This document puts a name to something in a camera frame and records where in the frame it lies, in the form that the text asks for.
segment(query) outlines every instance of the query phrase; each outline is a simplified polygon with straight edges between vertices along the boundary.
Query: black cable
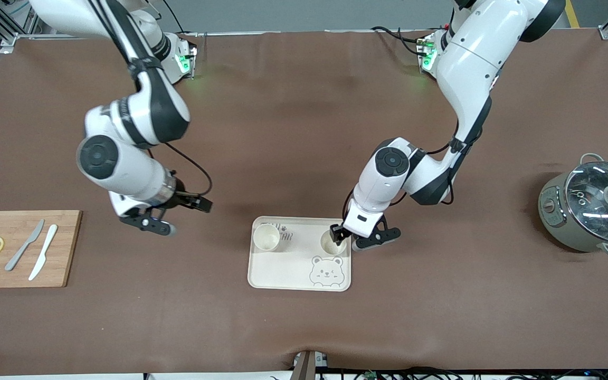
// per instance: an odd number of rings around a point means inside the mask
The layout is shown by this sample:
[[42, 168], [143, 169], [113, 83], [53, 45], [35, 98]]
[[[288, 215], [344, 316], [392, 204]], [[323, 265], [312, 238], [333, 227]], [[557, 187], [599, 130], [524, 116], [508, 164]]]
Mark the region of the black cable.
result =
[[420, 51], [412, 50], [412, 49], [410, 49], [409, 46], [407, 46], [407, 43], [405, 42], [405, 39], [403, 38], [403, 35], [400, 33], [400, 28], [398, 28], [398, 37], [400, 38], [400, 41], [403, 43], [403, 46], [407, 49], [407, 51], [409, 51], [412, 54], [419, 55], [420, 57], [425, 57], [426, 56], [426, 53], [422, 53]]
[[213, 179], [210, 178], [210, 175], [208, 174], [207, 171], [205, 171], [205, 169], [203, 168], [203, 166], [198, 165], [198, 163], [196, 163], [196, 161], [193, 161], [193, 159], [189, 158], [188, 155], [186, 155], [183, 152], [179, 151], [179, 149], [177, 149], [176, 147], [172, 146], [168, 142], [166, 142], [166, 146], [169, 147], [170, 149], [172, 149], [173, 151], [175, 151], [175, 153], [179, 154], [180, 156], [183, 156], [187, 161], [191, 162], [194, 166], [196, 166], [196, 168], [198, 168], [198, 170], [200, 170], [201, 173], [203, 173], [203, 175], [205, 175], [205, 178], [208, 179], [208, 188], [204, 192], [198, 193], [198, 195], [203, 196], [203, 195], [208, 194], [210, 192], [210, 190], [213, 189]]
[[348, 205], [348, 200], [350, 199], [351, 194], [353, 194], [353, 189], [351, 189], [350, 192], [348, 192], [347, 199], [344, 201], [344, 205], [342, 207], [342, 219], [346, 219], [346, 216], [347, 216], [346, 207]]
[[438, 150], [434, 150], [434, 151], [427, 151], [427, 152], [426, 152], [426, 154], [438, 154], [438, 153], [442, 152], [443, 150], [445, 150], [445, 149], [447, 149], [447, 148], [449, 148], [449, 142], [448, 142], [447, 144], [445, 144], [445, 145], [444, 145], [444, 147], [441, 147], [441, 148], [440, 148], [440, 149], [438, 149]]
[[96, 0], [96, 2], [94, 2], [94, 0], [89, 0], [89, 5], [91, 5], [91, 8], [95, 12], [95, 15], [100, 20], [100, 23], [102, 24], [103, 28], [107, 31], [107, 34], [109, 34], [109, 38], [111, 38], [111, 40], [114, 42], [114, 45], [116, 45], [116, 48], [118, 49], [119, 53], [121, 53], [123, 59], [126, 60], [127, 63], [130, 63], [126, 51], [124, 50], [123, 46], [121, 46], [119, 39], [116, 38], [116, 32], [114, 31], [111, 21], [109, 21], [109, 17], [107, 16], [107, 12], [105, 12], [105, 8], [102, 6], [99, 0]]
[[565, 376], [569, 375], [569, 373], [572, 373], [574, 371], [576, 371], [576, 370], [570, 369], [567, 372], [562, 373], [562, 375], [557, 375], [557, 376], [553, 377], [553, 380], [558, 380], [559, 378], [565, 377]]
[[463, 380], [463, 377], [459, 376], [458, 373], [452, 372], [451, 370], [446, 369], [446, 370], [444, 370], [444, 372], [449, 373], [452, 376], [456, 376], [457, 380]]
[[[457, 122], [457, 126], [454, 127], [454, 135], [453, 136], [456, 136], [458, 132], [459, 132], [459, 122]], [[427, 151], [426, 154], [438, 154], [438, 153], [442, 152], [443, 150], [447, 149], [448, 147], [449, 147], [449, 142], [447, 144], [445, 144], [444, 147], [441, 147], [438, 150]]]
[[389, 206], [389, 207], [391, 207], [392, 205], [399, 204], [400, 202], [402, 202], [402, 201], [403, 201], [403, 199], [405, 199], [405, 196], [406, 196], [406, 195], [407, 195], [407, 192], [403, 193], [403, 196], [402, 196], [402, 197], [400, 197], [400, 199], [398, 199], [396, 202], [392, 202], [392, 203], [390, 203], [388, 206]]
[[[383, 26], [375, 26], [374, 28], [370, 28], [371, 31], [382, 31], [382, 32], [386, 32], [388, 33], [388, 35], [390, 35], [391, 37], [395, 38], [395, 39], [401, 39], [400, 36], [398, 36], [398, 34], [395, 34], [394, 32], [391, 32], [389, 29], [384, 28]], [[403, 39], [406, 42], [409, 43], [417, 43], [417, 40], [413, 40], [413, 39], [406, 39], [403, 37]]]
[[[478, 133], [477, 136], [475, 136], [474, 139], [471, 140], [471, 142], [468, 143], [469, 147], [472, 147], [473, 144], [480, 139], [480, 136], [482, 136], [482, 128], [480, 128], [480, 132]], [[446, 204], [446, 205], [451, 205], [454, 203], [454, 187], [452, 186], [452, 171], [450, 170], [449, 173], [447, 174], [447, 186], [449, 186], [449, 201], [442, 201], [441, 204]]]
[[168, 5], [167, 0], [164, 0], [164, 4], [166, 4], [166, 7], [168, 7], [168, 10], [170, 11], [170, 14], [173, 15], [173, 18], [175, 19], [175, 22], [177, 22], [178, 27], [179, 27], [179, 32], [180, 33], [184, 33], [184, 29], [183, 29], [182, 25], [179, 23], [179, 20], [177, 19], [177, 15], [175, 15], [175, 12], [173, 12], [173, 9], [170, 7], [170, 5]]

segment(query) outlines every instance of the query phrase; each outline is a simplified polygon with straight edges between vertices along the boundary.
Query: beige tray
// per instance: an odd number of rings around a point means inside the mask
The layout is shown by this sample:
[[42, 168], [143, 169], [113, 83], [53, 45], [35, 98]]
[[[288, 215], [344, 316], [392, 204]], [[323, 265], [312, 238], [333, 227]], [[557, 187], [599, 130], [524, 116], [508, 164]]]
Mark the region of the beige tray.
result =
[[341, 219], [260, 216], [260, 224], [273, 224], [280, 231], [275, 251], [265, 252], [250, 241], [248, 282], [256, 288], [313, 291], [345, 291], [350, 287], [350, 244], [342, 253], [330, 255], [320, 238]]

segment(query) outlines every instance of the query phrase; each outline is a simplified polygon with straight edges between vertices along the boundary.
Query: pot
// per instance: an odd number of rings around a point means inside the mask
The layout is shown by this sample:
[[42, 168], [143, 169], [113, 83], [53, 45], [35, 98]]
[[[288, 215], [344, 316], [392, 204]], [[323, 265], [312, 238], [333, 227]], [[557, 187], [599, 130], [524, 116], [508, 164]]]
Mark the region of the pot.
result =
[[[588, 157], [595, 161], [584, 162]], [[608, 162], [594, 153], [581, 156], [576, 169], [543, 187], [538, 214], [560, 243], [582, 252], [608, 254]]]

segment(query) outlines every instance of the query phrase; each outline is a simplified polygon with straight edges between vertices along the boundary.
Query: paper cup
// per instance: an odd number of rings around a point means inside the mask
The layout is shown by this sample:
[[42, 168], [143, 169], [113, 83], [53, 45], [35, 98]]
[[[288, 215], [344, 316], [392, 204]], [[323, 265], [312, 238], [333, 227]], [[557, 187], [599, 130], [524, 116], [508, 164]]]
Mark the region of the paper cup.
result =
[[261, 224], [253, 233], [253, 242], [262, 251], [273, 251], [280, 242], [280, 231], [272, 224]]
[[333, 242], [333, 237], [330, 236], [330, 231], [325, 231], [320, 237], [320, 246], [328, 255], [339, 255], [346, 250], [347, 240], [342, 240], [341, 244], [337, 245]]

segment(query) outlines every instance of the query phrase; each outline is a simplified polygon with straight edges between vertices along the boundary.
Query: wooden cutting board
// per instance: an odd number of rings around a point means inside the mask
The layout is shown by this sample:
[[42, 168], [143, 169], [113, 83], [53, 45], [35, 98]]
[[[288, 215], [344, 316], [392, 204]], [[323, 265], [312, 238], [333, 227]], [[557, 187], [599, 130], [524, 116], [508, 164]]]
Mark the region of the wooden cutting board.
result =
[[[44, 226], [39, 237], [27, 247], [14, 270], [4, 270], [6, 263], [22, 247], [41, 219], [44, 219]], [[4, 240], [4, 247], [0, 252], [0, 287], [65, 286], [80, 221], [81, 212], [78, 210], [0, 211], [0, 238]], [[51, 224], [57, 224], [58, 231], [46, 251], [46, 264], [41, 272], [29, 281]]]

